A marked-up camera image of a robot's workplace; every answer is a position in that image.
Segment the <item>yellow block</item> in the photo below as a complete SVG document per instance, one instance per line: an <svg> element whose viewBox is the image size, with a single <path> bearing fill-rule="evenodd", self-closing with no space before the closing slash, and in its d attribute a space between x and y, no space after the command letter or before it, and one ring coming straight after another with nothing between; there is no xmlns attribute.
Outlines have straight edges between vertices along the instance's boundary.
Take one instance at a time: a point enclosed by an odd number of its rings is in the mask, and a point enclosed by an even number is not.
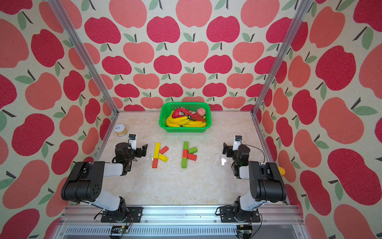
<svg viewBox="0 0 382 239"><path fill-rule="evenodd" d="M155 151L154 151L154 153L157 153L157 152L160 151L160 146L161 146L161 143L156 143L155 144Z"/></svg>
<svg viewBox="0 0 382 239"><path fill-rule="evenodd" d="M164 156L164 155L162 155L162 154L160 154L160 155L158 156L158 158L159 158L160 160L164 161L164 162L167 162L167 161L168 161L168 157L166 157L166 156Z"/></svg>
<svg viewBox="0 0 382 239"><path fill-rule="evenodd" d="M158 156L159 156L159 151L158 150L155 150L154 152L154 159L158 159Z"/></svg>

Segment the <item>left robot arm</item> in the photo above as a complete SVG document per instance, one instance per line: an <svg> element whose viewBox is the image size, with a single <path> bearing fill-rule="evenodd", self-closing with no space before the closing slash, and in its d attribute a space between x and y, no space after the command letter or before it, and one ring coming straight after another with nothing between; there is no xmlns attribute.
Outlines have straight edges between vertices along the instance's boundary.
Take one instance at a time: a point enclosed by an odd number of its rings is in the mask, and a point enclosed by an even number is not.
<svg viewBox="0 0 382 239"><path fill-rule="evenodd" d="M102 188L103 179L124 176L131 171L132 162L146 156L148 145L134 148L131 143L115 146L111 162L77 162L61 190L64 201L87 203L101 209L102 223L139 223L142 207L127 207L123 197L117 197Z"/></svg>

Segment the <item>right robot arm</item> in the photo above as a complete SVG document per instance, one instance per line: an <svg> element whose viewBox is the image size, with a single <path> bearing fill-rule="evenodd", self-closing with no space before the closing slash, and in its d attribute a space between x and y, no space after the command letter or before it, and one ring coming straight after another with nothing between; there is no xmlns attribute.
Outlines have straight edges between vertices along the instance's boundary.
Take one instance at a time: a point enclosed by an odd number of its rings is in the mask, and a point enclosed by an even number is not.
<svg viewBox="0 0 382 239"><path fill-rule="evenodd" d="M265 203L285 201L287 191L276 163L249 160L250 148L236 143L223 144L223 154L233 159L232 170L237 179L249 181L249 192L239 196L233 205L217 208L215 212L223 223L260 222L258 209Z"/></svg>

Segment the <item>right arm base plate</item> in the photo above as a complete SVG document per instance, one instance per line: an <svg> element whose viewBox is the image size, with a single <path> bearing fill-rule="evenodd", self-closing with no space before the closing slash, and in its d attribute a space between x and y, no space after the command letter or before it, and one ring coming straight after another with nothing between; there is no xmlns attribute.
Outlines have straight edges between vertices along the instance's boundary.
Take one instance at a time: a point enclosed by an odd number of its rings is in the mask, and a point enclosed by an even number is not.
<svg viewBox="0 0 382 239"><path fill-rule="evenodd" d="M220 217L222 223L259 223L261 222L258 211L243 211L232 205L220 206L215 215Z"/></svg>

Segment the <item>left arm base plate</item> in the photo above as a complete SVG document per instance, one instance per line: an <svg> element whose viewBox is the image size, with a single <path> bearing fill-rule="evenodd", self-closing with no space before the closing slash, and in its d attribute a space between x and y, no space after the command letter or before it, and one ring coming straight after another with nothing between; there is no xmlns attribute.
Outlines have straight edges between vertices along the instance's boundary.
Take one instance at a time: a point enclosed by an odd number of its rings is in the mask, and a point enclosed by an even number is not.
<svg viewBox="0 0 382 239"><path fill-rule="evenodd" d="M140 223L143 214L143 207L125 207L117 211L104 211L102 213L102 223Z"/></svg>

